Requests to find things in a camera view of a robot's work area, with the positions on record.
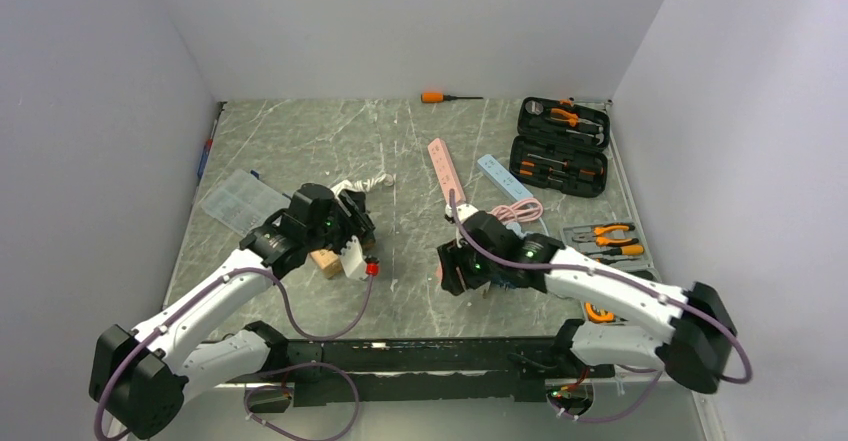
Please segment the clear plastic parts box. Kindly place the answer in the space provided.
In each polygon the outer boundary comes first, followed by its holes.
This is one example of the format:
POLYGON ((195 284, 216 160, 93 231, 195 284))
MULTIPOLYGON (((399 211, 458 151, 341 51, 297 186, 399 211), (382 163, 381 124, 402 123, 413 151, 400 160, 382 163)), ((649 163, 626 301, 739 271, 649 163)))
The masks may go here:
POLYGON ((284 194, 243 170, 234 171, 200 203, 207 215, 241 236, 288 205, 284 194))

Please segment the grey tool case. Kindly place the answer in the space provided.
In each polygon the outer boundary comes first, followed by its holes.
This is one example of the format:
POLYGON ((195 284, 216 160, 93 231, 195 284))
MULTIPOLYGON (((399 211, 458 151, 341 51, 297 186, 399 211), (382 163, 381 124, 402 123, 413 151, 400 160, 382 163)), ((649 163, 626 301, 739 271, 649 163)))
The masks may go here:
POLYGON ((567 226, 561 230, 564 243, 585 254, 592 260, 612 268, 630 273, 634 276, 659 282, 661 280, 658 271, 653 265, 652 257, 645 243, 645 237, 641 229, 634 221, 614 221, 606 224, 586 224, 567 226), (571 239, 573 234, 588 230, 591 227, 607 224, 632 223, 636 226, 633 237, 638 237, 640 242, 624 247, 600 247, 593 243, 577 243, 571 239))

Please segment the black tool case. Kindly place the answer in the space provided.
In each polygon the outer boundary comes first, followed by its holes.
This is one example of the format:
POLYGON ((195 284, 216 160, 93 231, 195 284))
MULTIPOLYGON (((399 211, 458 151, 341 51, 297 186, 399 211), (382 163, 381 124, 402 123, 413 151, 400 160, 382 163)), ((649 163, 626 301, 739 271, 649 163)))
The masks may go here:
POLYGON ((604 150, 610 141, 611 121, 605 111, 571 98, 527 97, 520 106, 508 170, 534 187, 596 198, 607 185, 609 161, 604 150), (549 120, 551 108, 576 113, 580 123, 571 127, 549 120))

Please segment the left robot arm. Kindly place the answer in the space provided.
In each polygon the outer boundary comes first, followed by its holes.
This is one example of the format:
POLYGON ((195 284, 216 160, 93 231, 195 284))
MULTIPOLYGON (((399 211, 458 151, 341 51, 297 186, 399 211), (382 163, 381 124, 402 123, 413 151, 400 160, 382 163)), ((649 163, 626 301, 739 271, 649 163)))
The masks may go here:
POLYGON ((149 439, 188 401, 221 383, 252 374, 272 381, 293 370, 288 339, 265 322, 218 342, 207 338, 256 296, 272 287, 284 292, 283 278, 317 250, 335 253, 346 277, 366 281, 371 290, 378 262, 363 247, 373 242, 374 230, 365 192, 306 183, 178 301, 132 329, 106 329, 89 382, 96 439, 109 437, 106 414, 124 427, 117 439, 149 439))

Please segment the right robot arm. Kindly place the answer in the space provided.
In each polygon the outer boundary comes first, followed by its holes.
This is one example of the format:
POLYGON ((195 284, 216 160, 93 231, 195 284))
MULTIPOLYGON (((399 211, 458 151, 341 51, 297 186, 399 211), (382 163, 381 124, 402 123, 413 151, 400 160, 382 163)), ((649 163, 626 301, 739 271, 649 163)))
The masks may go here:
POLYGON ((597 365, 653 369, 702 394, 716 393, 723 382, 750 381, 745 355, 742 376, 724 373, 741 347, 712 286, 696 282, 683 289, 645 280, 544 234, 519 235, 483 211, 459 215, 456 225, 455 238, 437 248, 440 284, 450 294, 490 283, 587 301, 620 317, 620 323, 564 322, 550 352, 560 374, 597 365))

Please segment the pink power strip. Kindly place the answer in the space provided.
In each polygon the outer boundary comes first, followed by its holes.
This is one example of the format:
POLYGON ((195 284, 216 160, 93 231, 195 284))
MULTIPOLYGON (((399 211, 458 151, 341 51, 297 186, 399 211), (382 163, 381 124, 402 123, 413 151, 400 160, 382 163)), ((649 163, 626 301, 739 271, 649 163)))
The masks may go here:
POLYGON ((466 196, 447 144, 443 139, 435 138, 427 149, 445 201, 449 202, 450 194, 453 193, 456 204, 463 204, 466 196))

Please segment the light blue power strip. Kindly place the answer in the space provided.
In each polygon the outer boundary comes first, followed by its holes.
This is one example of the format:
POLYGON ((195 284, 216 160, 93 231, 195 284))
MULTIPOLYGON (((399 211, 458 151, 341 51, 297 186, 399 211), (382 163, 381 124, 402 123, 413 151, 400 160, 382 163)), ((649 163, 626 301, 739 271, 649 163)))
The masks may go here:
POLYGON ((486 154, 476 161, 477 167, 505 196, 514 202, 533 198, 534 195, 504 167, 494 156, 486 154))

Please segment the beige cube socket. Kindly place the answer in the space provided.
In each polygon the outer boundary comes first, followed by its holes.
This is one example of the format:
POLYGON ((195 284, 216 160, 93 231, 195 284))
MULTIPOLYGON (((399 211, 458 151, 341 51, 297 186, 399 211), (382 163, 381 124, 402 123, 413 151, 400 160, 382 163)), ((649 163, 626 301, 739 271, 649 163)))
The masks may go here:
POLYGON ((339 256, 330 250, 316 250, 309 254, 310 259, 326 279, 331 279, 343 272, 339 256))

